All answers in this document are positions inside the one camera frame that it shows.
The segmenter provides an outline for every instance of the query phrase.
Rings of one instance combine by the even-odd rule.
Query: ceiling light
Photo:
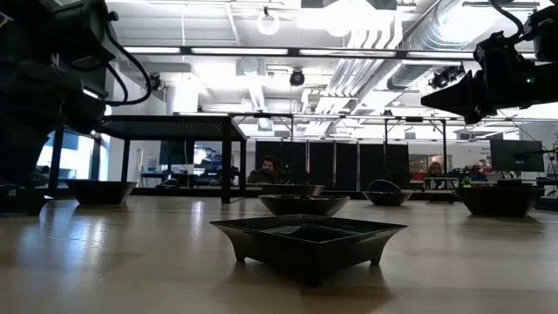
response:
[[[279,48],[210,48],[198,47],[192,48],[193,54],[200,55],[232,55],[232,56],[286,56],[289,54],[288,49]]]
[[[527,60],[536,60],[537,59],[537,57],[532,52],[521,53],[521,56],[523,56]]]
[[[409,51],[408,58],[435,60],[474,60],[472,51]]]
[[[281,136],[249,136],[251,140],[282,140],[287,139]]]
[[[294,118],[300,119],[339,119],[341,118],[338,114],[295,114],[293,115]]]
[[[403,60],[404,65],[442,65],[442,66],[460,66],[461,61],[440,61],[440,60]]]
[[[342,49],[342,50],[332,50],[332,49],[301,49],[301,56],[311,56],[311,57],[354,57],[354,58],[393,58],[395,57],[395,51],[366,51],[366,50],[356,50],[356,49]]]
[[[187,117],[227,117],[228,113],[179,113]]]
[[[87,96],[91,96],[91,97],[93,97],[93,98],[95,98],[95,99],[99,99],[98,94],[96,94],[96,93],[94,93],[94,92],[87,91],[86,89],[84,89],[84,94],[87,95]]]
[[[180,53],[179,47],[124,47],[130,53]]]
[[[266,17],[271,17],[273,19],[271,25],[269,26],[263,25],[263,19]],[[281,23],[279,21],[279,16],[277,16],[276,14],[269,13],[269,12],[267,12],[266,14],[262,12],[258,17],[258,19],[255,21],[255,25],[257,26],[261,34],[270,36],[270,35],[275,35],[279,31],[279,27],[281,26]]]

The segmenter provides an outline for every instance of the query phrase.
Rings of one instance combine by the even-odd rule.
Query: man with beard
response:
[[[262,167],[250,173],[248,183],[276,184],[276,159],[273,156],[265,156]]]

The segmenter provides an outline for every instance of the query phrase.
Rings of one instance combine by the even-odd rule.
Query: computer monitor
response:
[[[544,172],[542,144],[536,140],[490,140],[495,171]]]
[[[171,166],[186,165],[186,142],[180,140],[162,140],[160,143],[159,164],[170,164]]]

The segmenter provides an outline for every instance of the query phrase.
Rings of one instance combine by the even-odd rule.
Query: black metal table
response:
[[[130,141],[132,140],[204,140],[222,143],[221,202],[231,201],[231,149],[232,142],[241,144],[240,190],[246,192],[246,140],[240,127],[230,116],[203,115],[113,115],[104,117],[98,132],[124,140],[122,181],[127,180]]]

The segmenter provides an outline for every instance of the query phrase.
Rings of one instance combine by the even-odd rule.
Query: person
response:
[[[446,180],[433,179],[436,177],[443,177],[443,176],[444,173],[442,172],[442,165],[437,161],[433,161],[428,167],[428,174],[427,174],[427,178],[429,179],[428,187],[430,189],[446,188]]]
[[[469,172],[469,177],[471,181],[486,181],[487,176],[482,172],[482,168],[479,165],[474,165],[471,167]]]
[[[428,176],[429,177],[441,176],[442,174],[443,174],[442,165],[439,162],[434,161],[428,167]]]
[[[248,183],[276,184],[276,159],[273,156],[265,156],[262,167],[250,173]]]

